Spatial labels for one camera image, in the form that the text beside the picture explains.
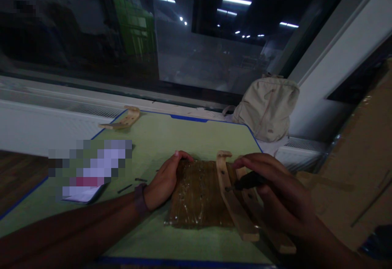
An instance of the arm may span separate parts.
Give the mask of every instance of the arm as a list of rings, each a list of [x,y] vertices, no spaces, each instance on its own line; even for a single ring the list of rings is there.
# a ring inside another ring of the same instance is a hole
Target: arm
[[[247,167],[269,183],[257,188],[266,222],[293,236],[297,254],[317,268],[366,268],[361,257],[343,245],[316,216],[310,192],[274,157],[249,154],[234,169]]]
[[[176,151],[144,189],[150,211],[173,193],[181,158],[193,161]],[[134,193],[43,219],[0,239],[0,268],[74,268],[103,254],[142,220]]]

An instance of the green table surface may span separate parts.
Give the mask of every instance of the green table surface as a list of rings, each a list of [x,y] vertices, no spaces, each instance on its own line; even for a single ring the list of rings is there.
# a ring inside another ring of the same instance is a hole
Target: green table surface
[[[131,139],[133,148],[131,168],[126,170],[125,177],[109,183],[98,202],[117,197],[117,191],[129,184],[133,186],[121,195],[132,192],[139,183],[134,181],[136,177],[150,182],[156,170],[175,150],[184,150],[200,160],[215,160],[219,150],[228,150],[233,154],[228,162],[239,155],[260,152],[245,125],[210,120],[189,121],[153,112],[141,112],[139,120],[131,128],[105,129],[95,139]],[[35,189],[0,221],[0,237],[45,217],[81,207],[69,202],[55,202],[51,193],[48,181]],[[209,227],[188,230],[164,226],[169,206],[168,202],[152,213],[104,256],[122,260],[142,258],[259,265],[277,262],[263,240],[243,242],[236,229]]]

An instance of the backpack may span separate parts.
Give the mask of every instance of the backpack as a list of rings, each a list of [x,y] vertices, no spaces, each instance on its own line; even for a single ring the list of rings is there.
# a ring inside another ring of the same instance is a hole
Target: backpack
[[[288,134],[289,116],[298,96],[299,87],[294,81],[276,77],[258,79],[245,92],[232,121],[248,125],[259,140],[280,140]]]

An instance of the curved wooden piece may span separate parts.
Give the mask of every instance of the curved wooden piece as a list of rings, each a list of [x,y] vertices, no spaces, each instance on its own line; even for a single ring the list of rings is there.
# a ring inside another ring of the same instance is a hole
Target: curved wooden piece
[[[98,127],[105,129],[122,129],[131,127],[139,119],[140,109],[127,105],[124,106],[124,108],[128,109],[127,116],[124,117],[120,122],[112,124],[99,124]]]
[[[216,171],[218,173],[220,193],[241,239],[243,241],[256,242],[260,239],[258,229],[254,227],[254,224],[234,195],[234,192],[225,190],[226,187],[231,187],[229,173],[226,167],[226,158],[231,156],[231,152],[223,150],[218,151],[216,155]]]
[[[237,178],[240,179],[242,176],[247,174],[246,167],[236,169],[236,173]],[[257,200],[254,188],[242,190],[242,197],[244,198],[245,204],[249,208],[250,212],[256,218],[258,226],[266,234],[276,250],[281,254],[295,254],[297,252],[297,247],[291,239],[283,232],[276,231],[263,221],[262,215],[264,213],[264,209]]]

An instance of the hand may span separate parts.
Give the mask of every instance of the hand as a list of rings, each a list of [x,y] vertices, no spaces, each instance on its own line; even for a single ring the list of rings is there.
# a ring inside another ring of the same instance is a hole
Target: hand
[[[172,195],[177,183],[177,167],[181,159],[193,161],[193,158],[186,152],[176,150],[162,167],[151,183],[144,189],[144,199],[150,211],[162,205]]]
[[[307,237],[318,224],[310,192],[274,157],[254,153],[233,163],[233,168],[247,167],[268,180],[257,188],[264,202],[265,220],[277,230]]]

